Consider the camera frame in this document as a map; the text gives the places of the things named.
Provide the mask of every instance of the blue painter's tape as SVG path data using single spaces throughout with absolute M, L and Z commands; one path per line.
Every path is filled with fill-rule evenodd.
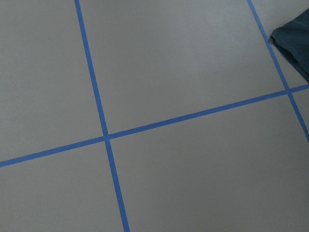
M 282 69 L 281 69 L 280 64 L 279 64 L 279 62 L 278 62 L 278 60 L 277 60 L 277 57 L 276 57 L 276 55 L 275 55 L 275 53 L 274 53 L 274 50 L 273 50 L 272 47 L 271 47 L 271 44 L 270 44 L 270 42 L 269 42 L 269 40 L 268 40 L 268 37 L 267 37 L 267 35 L 266 35 L 266 33 L 265 33 L 265 30 L 264 30 L 264 28 L 263 28 L 262 22 L 261 22 L 261 20 L 260 20 L 258 14 L 257 14 L 257 11 L 256 11 L 256 9 L 255 9 L 255 7 L 254 7 L 252 1 L 251 1 L 251 0 L 247 0 L 247 2 L 248 2 L 248 4 L 249 4 L 249 7 L 250 7 L 250 9 L 251 9 L 251 12 L 252 12 L 252 14 L 253 14 L 255 20 L 256 20 L 256 23 L 257 23 L 257 25 L 258 25 L 258 27 L 259 27 L 261 33 L 262 33 L 263 39 L 264 39 L 264 41 L 265 41 L 265 44 L 266 44 L 266 46 L 267 46 L 267 48 L 268 48 L 268 51 L 269 51 L 271 57 L 272 57 L 272 60 L 273 60 L 273 62 L 274 62 L 274 64 L 275 64 L 275 66 L 276 66 L 276 69 L 277 69 L 278 74 L 279 74 L 279 76 L 280 76 L 280 79 L 281 79 L 281 81 L 282 81 L 282 83 L 283 83 L 283 86 L 284 86 L 285 90 L 287 91 L 287 94 L 288 94 L 288 96 L 289 96 L 289 99 L 290 99 L 290 102 L 291 102 L 291 104 L 292 104 L 292 106 L 293 106 L 293 109 L 294 109 L 294 111 L 295 111 L 295 113 L 296 113 L 296 116 L 297 116 L 297 118 L 298 118 L 298 121 L 299 121 L 299 123 L 300 123 L 300 125 L 301 125 L 301 127 L 302 127 L 302 129 L 303 129 L 303 131 L 304 131 L 304 133 L 305 133 L 305 136 L 306 136 L 306 138 L 307 138 L 307 140 L 308 140 L 308 142 L 309 142 L 309 134 L 308 134 L 308 130 L 307 130 L 306 124 L 305 124 L 305 122 L 304 122 L 303 117 L 301 116 L 301 113 L 300 113 L 300 111 L 299 111 L 299 109 L 298 109 L 298 106 L 297 106 L 297 104 L 296 104 L 296 102 L 295 102 L 295 99 L 294 99 L 294 97 L 293 97 L 293 95 L 292 95 L 292 92 L 291 92 L 291 90 L 290 90 L 290 88 L 289 88 L 289 86 L 288 86 L 288 83 L 287 83 L 287 81 L 286 81 L 286 79 L 285 79 L 285 76 L 284 76 L 284 74 L 283 74 L 283 72 L 282 72 Z
M 79 147 L 100 143 L 103 141 L 104 141 L 104 137 L 99 137 L 99 138 L 89 139 L 89 140 L 85 140 L 85 141 L 70 144 L 70 145 L 53 148 L 53 149 L 46 150 L 46 151 L 41 151 L 41 152 L 34 153 L 31 155 L 21 156 L 15 159 L 5 160 L 5 161 L 0 162 L 0 168 L 13 165 L 13 164 L 17 164 L 17 163 L 21 163 L 21 162 L 25 162 L 25 161 L 32 160 L 32 159 L 34 160 L 34 159 L 44 157 L 44 156 L 50 156 L 50 155 L 64 152 L 64 151 L 69 151 L 69 150 L 76 149 Z
M 302 91 L 302 90 L 306 90 L 306 89 L 309 89 L 309 85 L 304 85 L 304 86 L 295 87 L 295 88 L 290 89 L 290 91 L 291 91 L 292 93 L 295 93 L 295 92 Z
M 163 127 L 163 126 L 170 125 L 170 124 L 173 124 L 173 123 L 186 121 L 186 120 L 189 120 L 189 119 L 192 119 L 192 118 L 206 116 L 206 115 L 214 114 L 214 113 L 217 113 L 217 112 L 220 112 L 220 111 L 229 110 L 229 109 L 233 109 L 233 108 L 236 108 L 236 107 L 256 103 L 256 102 L 259 102 L 259 101 L 264 101 L 264 100 L 267 100 L 267 99 L 280 97 L 280 96 L 283 96 L 283 95 L 286 95 L 286 94 L 287 94 L 286 91 L 283 90 L 283 91 L 280 91 L 280 92 L 271 93 L 271 94 L 267 94 L 267 95 L 264 95 L 264 96 L 247 99 L 247 100 L 244 100 L 244 101 L 239 101 L 239 102 L 236 102 L 236 103 L 233 103 L 233 104 L 223 105 L 223 106 L 219 106 L 219 107 L 212 108 L 212 109 L 209 109 L 209 110 L 204 110 L 204 111 L 196 112 L 196 113 L 193 113 L 193 114 L 168 119 L 168 120 L 165 120 L 165 121 L 156 122 L 156 123 L 149 124 L 149 125 L 146 125 L 146 126 L 141 126 L 141 127 L 137 127 L 137 128 L 134 128 L 134 129 L 125 130 L 125 131 L 117 132 L 117 133 L 114 133 L 114 134 L 110 134 L 109 139 L 115 139 L 115 138 L 123 137 L 123 136 L 126 136 L 126 135 L 151 130 L 151 129 L 154 129 L 154 128 Z
M 100 122 L 101 122 L 102 132 L 105 138 L 105 146 L 106 146 L 107 156 L 108 156 L 110 169 L 112 173 L 112 180 L 113 180 L 114 188 L 116 192 L 121 221 L 124 227 L 124 231 L 129 232 L 130 228 L 129 228 L 129 223 L 128 223 L 128 219 L 126 216 L 125 204 L 123 201 L 119 179 L 118 179 L 118 174 L 117 174 L 117 169 L 116 169 L 116 165 L 115 165 L 115 161 L 114 161 L 114 157 L 112 153 L 112 146 L 109 140 L 106 119 L 105 119 L 105 115 L 103 111 L 102 101 L 101 101 L 100 94 L 99 94 L 98 84 L 97 84 L 96 75 L 95 75 L 95 71 L 94 71 L 94 67 L 92 63 L 90 48 L 88 44 L 87 34 L 86 34 L 85 26 L 84 26 L 84 20 L 83 20 L 83 15 L 82 15 L 82 10 L 81 10 L 79 0 L 75 0 L 75 6 L 76 6 L 76 12 L 77 12 L 78 21 L 79 21 L 79 25 L 81 29 L 87 64 L 89 68 L 89 74 L 90 74 L 91 83 L 93 87 L 93 92 L 94 92 L 96 103 L 97 103 L 98 115 L 99 115 Z

